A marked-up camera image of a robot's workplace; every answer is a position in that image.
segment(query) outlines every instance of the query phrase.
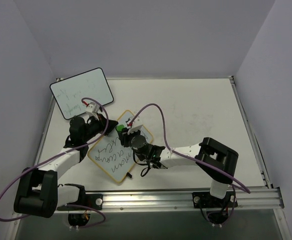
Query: metal extrusion frame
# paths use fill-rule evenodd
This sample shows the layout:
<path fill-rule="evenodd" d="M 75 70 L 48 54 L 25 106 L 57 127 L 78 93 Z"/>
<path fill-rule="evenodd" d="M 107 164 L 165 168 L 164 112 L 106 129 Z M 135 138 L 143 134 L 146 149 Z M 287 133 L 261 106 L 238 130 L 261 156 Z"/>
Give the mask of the metal extrusion frame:
<path fill-rule="evenodd" d="M 109 80 L 122 80 L 127 78 L 110 78 Z M 247 116 L 239 100 L 233 78 L 230 77 L 240 113 L 242 115 L 247 133 L 255 154 L 261 175 L 264 176 L 264 187 L 250 187 L 251 194 L 246 194 L 242 191 L 236 192 L 238 207 L 236 210 L 260 210 L 273 209 L 277 223 L 284 240 L 289 240 L 290 233 L 283 215 L 283 202 L 279 189 L 272 188 L 264 161 L 262 159 L 257 140 Z M 39 163 L 42 149 L 45 144 L 47 132 L 49 129 L 52 113 L 55 106 L 55 100 L 52 98 L 47 121 L 44 127 L 40 145 L 34 164 Z M 103 209 L 104 213 L 142 213 L 142 212 L 173 212 L 173 211 L 198 211 L 193 206 L 193 192 L 208 192 L 207 188 L 199 189 L 175 189 L 175 190 L 142 190 L 142 191 L 105 191 L 105 192 L 87 192 L 87 194 L 103 194 Z M 82 213 L 82 211 L 56 211 L 55 214 Z M 16 237 L 20 221 L 11 222 L 6 235 L 7 240 L 13 240 Z"/>

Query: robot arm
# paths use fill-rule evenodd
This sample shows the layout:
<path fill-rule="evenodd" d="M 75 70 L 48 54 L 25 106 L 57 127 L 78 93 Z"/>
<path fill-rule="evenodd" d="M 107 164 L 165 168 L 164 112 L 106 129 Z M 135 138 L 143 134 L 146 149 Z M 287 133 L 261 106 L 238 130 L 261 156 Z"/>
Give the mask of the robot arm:
<path fill-rule="evenodd" d="M 225 197 L 228 185 L 232 183 L 231 179 L 209 167 L 190 161 L 165 146 L 148 143 L 145 137 L 140 135 L 142 123 L 139 117 L 134 122 L 128 119 L 127 126 L 119 125 L 116 127 L 121 145 L 131 147 L 133 153 L 140 161 L 146 162 L 149 169 L 167 169 L 185 165 L 199 166 L 212 178 L 210 194 L 219 199 Z M 195 145 L 174 148 L 174 151 L 212 165 L 234 176 L 238 153 L 210 137 L 205 137 L 201 143 Z"/>
<path fill-rule="evenodd" d="M 98 109 L 94 103 L 87 106 L 86 112 L 90 116 L 87 122 L 79 116 L 71 119 L 70 135 L 60 153 L 85 145 L 95 135 L 102 133 L 106 127 L 106 119 L 97 113 Z M 117 121 L 109 120 L 105 135 L 117 124 Z M 58 179 L 72 166 L 80 163 L 87 152 L 88 146 L 73 150 L 23 176 L 15 198 L 15 212 L 49 218 L 59 206 L 84 203 L 84 186 L 58 185 Z"/>

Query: white table surface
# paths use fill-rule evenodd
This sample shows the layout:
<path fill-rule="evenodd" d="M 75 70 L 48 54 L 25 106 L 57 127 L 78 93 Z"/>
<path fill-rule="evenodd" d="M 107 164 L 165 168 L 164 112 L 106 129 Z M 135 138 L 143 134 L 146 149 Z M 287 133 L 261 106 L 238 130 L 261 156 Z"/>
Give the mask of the white table surface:
<path fill-rule="evenodd" d="M 166 118 L 171 147 L 183 147 L 211 137 L 239 153 L 235 177 L 248 187 L 264 186 L 246 128 L 229 79 L 145 79 L 108 80 L 114 102 L 106 106 L 110 119 L 123 111 L 136 113 L 148 103 L 157 103 Z M 157 108 L 140 115 L 154 136 L 155 145 L 164 145 L 163 128 Z M 69 134 L 69 121 L 54 106 L 40 162 L 59 153 Z M 209 188 L 211 178 L 197 166 L 151 169 L 140 177 L 142 166 L 134 166 L 132 179 L 115 183 L 88 157 L 68 170 L 59 183 L 84 185 L 87 191 L 162 190 Z"/>

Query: gray wall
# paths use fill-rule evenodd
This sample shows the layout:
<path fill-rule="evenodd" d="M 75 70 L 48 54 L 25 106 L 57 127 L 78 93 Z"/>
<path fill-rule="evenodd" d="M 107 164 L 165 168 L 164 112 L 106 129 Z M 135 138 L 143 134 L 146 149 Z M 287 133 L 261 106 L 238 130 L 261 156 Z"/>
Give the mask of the gray wall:
<path fill-rule="evenodd" d="M 235 81 L 292 233 L 292 0 L 276 0 Z"/>
<path fill-rule="evenodd" d="M 0 0 L 0 192 L 34 161 L 53 74 L 15 3 Z M 0 204 L 11 217 L 14 190 Z M 9 223 L 0 222 L 0 239 Z"/>
<path fill-rule="evenodd" d="M 234 75 L 274 0 L 15 0 L 54 74 Z"/>

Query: rectangular whiteboard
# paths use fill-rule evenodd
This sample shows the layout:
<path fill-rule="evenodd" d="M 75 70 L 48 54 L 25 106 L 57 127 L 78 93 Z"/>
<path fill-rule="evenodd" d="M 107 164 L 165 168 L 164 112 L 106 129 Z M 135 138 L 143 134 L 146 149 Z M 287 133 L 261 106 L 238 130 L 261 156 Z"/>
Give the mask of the rectangular whiteboard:
<path fill-rule="evenodd" d="M 118 125 L 123 124 L 127 127 L 126 121 L 133 116 L 131 111 L 124 111 L 117 120 Z M 147 142 L 152 143 L 153 136 L 151 132 L 144 126 L 142 126 L 140 131 Z M 123 181 L 126 174 L 135 164 L 133 161 L 132 149 L 130 147 L 121 146 L 116 130 L 100 138 L 88 151 L 88 157 L 117 183 Z"/>
<path fill-rule="evenodd" d="M 112 103 L 114 98 L 110 91 L 104 72 L 96 68 L 50 85 L 63 117 L 67 120 L 85 112 L 82 98 L 92 98 L 102 105 Z"/>

